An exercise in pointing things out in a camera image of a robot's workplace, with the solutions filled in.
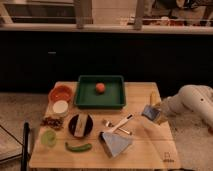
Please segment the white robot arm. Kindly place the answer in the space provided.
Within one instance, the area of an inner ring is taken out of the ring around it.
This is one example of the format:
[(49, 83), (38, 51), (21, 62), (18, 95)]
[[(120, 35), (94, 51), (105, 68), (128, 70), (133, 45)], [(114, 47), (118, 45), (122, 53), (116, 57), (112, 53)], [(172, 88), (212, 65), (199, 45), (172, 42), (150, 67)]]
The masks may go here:
[(213, 129), (213, 88), (206, 85), (184, 85), (178, 93), (155, 105), (166, 116), (192, 111)]

